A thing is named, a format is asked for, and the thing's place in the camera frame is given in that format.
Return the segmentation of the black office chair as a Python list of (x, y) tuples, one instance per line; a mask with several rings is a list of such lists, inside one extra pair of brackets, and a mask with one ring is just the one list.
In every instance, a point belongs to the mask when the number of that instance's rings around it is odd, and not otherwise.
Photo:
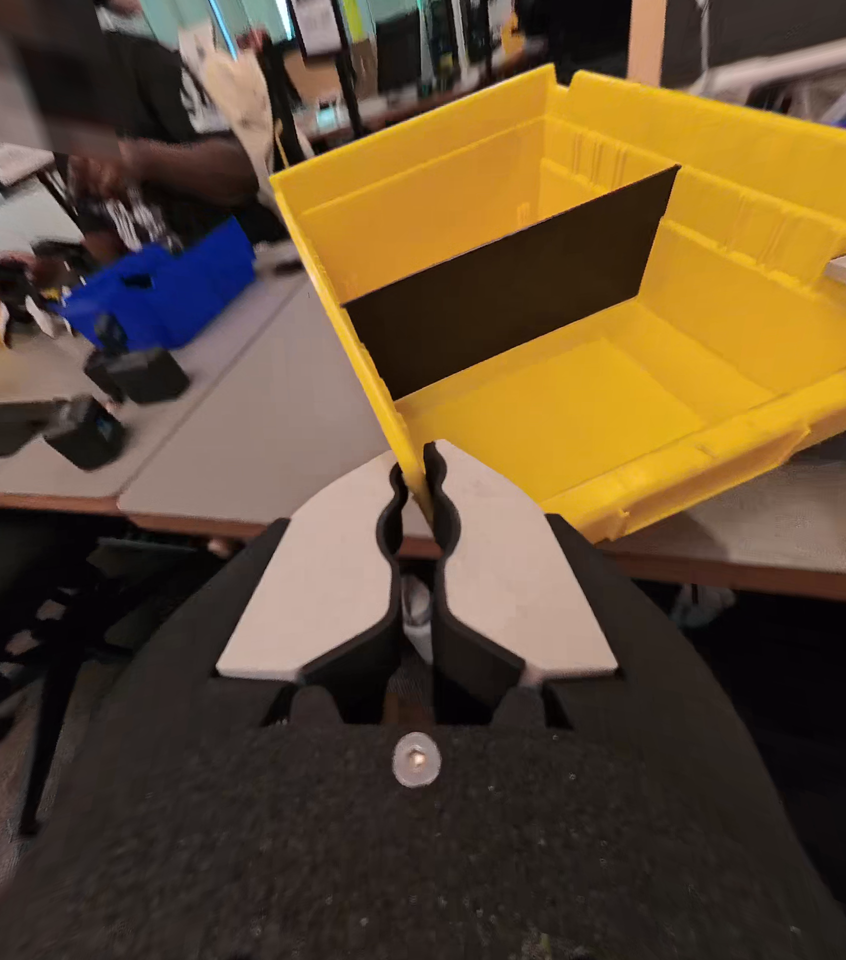
[(32, 839), (81, 669), (125, 666), (134, 651), (109, 633), (159, 597), (193, 546), (165, 534), (118, 535), (109, 521), (0, 513), (0, 741), (4, 704), (41, 685), (17, 835)]

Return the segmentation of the blue plastic bin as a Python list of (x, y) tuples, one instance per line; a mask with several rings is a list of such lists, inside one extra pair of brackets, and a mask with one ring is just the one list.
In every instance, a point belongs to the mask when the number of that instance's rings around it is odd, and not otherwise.
[(175, 351), (192, 342), (255, 281), (254, 250), (230, 218), (195, 244), (149, 244), (91, 275), (60, 314), (101, 350)]

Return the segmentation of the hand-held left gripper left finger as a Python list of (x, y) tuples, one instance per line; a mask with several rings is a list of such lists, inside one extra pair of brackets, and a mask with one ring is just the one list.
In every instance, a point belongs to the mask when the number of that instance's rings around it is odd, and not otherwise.
[(268, 560), (216, 674), (318, 687), (344, 722), (378, 724), (401, 662), (403, 508), (403, 474), (386, 453), (272, 524)]

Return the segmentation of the black box device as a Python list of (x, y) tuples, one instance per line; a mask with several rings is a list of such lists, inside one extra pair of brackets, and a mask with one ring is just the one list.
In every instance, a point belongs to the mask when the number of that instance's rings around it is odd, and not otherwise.
[(113, 402), (150, 405), (172, 402), (185, 394), (191, 379), (174, 354), (162, 347), (107, 354), (93, 351), (83, 373)]
[(117, 416), (90, 394), (56, 401), (41, 433), (46, 445), (85, 473), (116, 461), (128, 436)]

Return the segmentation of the grey desk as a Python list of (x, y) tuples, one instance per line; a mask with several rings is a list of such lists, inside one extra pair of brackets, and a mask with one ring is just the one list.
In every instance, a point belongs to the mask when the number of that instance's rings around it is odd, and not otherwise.
[[(305, 282), (117, 506), (146, 529), (248, 540), (386, 448)], [(633, 578), (846, 602), (846, 435), (599, 547)]]
[[(191, 384), (173, 402), (126, 404), (117, 417), (128, 430), (121, 456), (85, 472), (33, 438), (13, 456), (0, 458), (0, 506), (113, 513), (122, 493), (153, 457), (196, 413), (308, 280), (302, 269), (270, 270), (236, 298), (195, 340), (175, 354)], [(78, 394), (104, 395), (82, 372), (90, 343), (79, 336), (51, 338), (39, 328), (23, 330), (0, 349), (0, 403), (48, 402)]]

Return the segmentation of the black bin divider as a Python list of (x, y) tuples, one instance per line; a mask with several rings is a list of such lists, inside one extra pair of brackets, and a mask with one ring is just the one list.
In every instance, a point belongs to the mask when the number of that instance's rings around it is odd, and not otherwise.
[(681, 165), (344, 304), (394, 401), (634, 299)]

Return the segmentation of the white screen stand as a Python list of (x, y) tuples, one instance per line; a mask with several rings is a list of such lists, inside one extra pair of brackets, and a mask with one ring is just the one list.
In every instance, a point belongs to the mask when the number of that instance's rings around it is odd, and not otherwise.
[(846, 71), (846, 37), (784, 54), (754, 56), (712, 67), (682, 90), (698, 97), (743, 105), (755, 90)]

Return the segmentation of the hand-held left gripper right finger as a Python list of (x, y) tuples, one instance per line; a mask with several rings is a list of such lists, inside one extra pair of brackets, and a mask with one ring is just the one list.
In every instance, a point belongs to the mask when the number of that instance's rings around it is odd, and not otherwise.
[(432, 532), (432, 665), (490, 718), (519, 689), (605, 679), (619, 662), (557, 534), (563, 523), (447, 439), (424, 448)]

